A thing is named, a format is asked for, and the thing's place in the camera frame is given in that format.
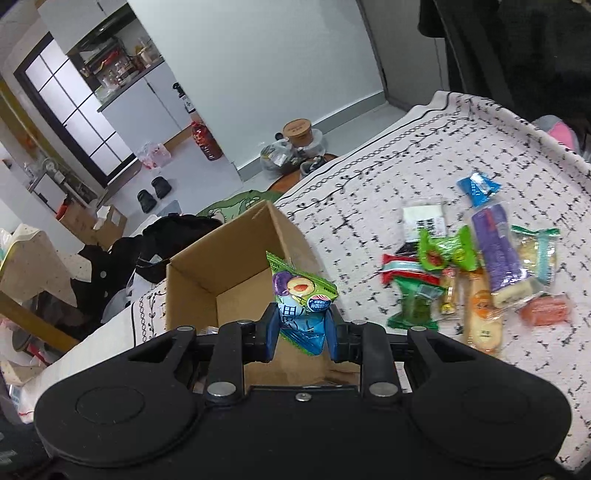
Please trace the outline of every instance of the wooden lid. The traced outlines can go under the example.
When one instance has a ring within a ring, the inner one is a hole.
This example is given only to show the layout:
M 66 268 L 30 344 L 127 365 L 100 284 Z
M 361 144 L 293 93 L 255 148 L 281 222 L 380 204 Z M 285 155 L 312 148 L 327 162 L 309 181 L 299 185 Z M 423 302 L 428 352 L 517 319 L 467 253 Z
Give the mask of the wooden lid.
M 283 135 L 288 138 L 299 137 L 305 134 L 310 128 L 312 128 L 312 122 L 306 118 L 298 118 L 298 120 L 292 120 L 283 127 Z

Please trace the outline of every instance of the range hood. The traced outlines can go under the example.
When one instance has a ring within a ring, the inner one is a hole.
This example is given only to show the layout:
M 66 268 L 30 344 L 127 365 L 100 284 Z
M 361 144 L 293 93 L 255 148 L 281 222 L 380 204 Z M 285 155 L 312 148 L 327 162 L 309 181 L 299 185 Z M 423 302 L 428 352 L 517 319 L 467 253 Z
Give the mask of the range hood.
M 135 19 L 134 11 L 126 4 L 80 40 L 73 50 L 78 53 L 96 50 Z

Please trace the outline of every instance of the window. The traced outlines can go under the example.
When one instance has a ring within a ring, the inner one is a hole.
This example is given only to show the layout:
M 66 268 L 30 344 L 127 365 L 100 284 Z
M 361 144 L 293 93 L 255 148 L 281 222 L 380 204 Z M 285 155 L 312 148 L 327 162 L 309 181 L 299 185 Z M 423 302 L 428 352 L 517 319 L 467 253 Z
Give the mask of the window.
M 52 129 L 102 186 L 134 159 L 103 114 L 97 113 L 100 102 L 51 34 L 27 56 L 15 77 Z

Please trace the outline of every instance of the white cloth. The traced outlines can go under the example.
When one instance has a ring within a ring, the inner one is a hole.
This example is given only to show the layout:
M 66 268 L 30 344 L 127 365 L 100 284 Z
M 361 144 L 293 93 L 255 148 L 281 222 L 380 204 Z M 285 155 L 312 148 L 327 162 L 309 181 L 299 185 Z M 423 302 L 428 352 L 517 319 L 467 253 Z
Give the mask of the white cloth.
M 508 315 L 501 355 L 549 380 L 568 399 L 573 420 L 558 461 L 576 469 L 591 450 L 588 163 L 490 100 L 438 92 L 431 104 L 413 108 L 365 148 L 327 163 L 276 205 L 316 246 L 339 288 L 343 317 L 385 326 L 400 310 L 400 295 L 381 284 L 377 271 L 382 254 L 404 243 L 402 202 L 443 196 L 455 233 L 474 212 L 456 182 L 474 169 L 502 184 L 496 198 L 507 202 L 512 223 L 562 231 L 553 291 L 574 301 L 573 323 L 530 330 Z M 462 326 L 440 323 L 442 333 L 458 340 Z
M 60 380 L 119 355 L 166 331 L 166 280 L 133 302 L 22 388 L 18 410 L 33 412 L 42 393 Z M 29 413 L 24 421 L 32 421 Z

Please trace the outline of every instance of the red bottle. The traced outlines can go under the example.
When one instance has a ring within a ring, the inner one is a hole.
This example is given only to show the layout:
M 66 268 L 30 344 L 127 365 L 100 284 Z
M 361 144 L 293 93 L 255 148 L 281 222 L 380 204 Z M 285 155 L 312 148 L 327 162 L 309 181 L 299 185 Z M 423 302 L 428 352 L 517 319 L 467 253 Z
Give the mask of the red bottle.
M 217 144 L 209 128 L 203 123 L 193 122 L 193 138 L 208 160 L 217 160 L 223 155 L 222 149 Z

